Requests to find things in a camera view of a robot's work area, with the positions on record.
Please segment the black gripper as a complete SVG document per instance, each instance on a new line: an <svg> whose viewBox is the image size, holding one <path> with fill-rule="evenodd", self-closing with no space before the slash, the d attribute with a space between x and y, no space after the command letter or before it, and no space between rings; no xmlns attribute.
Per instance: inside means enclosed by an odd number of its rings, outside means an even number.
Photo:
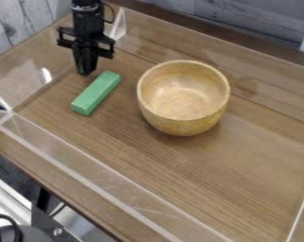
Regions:
<svg viewBox="0 0 304 242"><path fill-rule="evenodd" d="M98 57L111 59L115 41L105 35L105 4L71 4L73 26L58 28L58 45L70 48L78 73L89 75L97 68Z"/></svg>

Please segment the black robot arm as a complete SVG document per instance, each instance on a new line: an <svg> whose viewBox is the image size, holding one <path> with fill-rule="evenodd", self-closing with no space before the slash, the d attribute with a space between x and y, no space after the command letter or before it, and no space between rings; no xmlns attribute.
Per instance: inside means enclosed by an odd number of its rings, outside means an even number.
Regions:
<svg viewBox="0 0 304 242"><path fill-rule="evenodd" d="M71 50L82 76L97 69L98 57L113 59L115 41L105 35L105 24L114 19L105 18L105 7L103 0L71 0L73 26L58 28L57 44Z"/></svg>

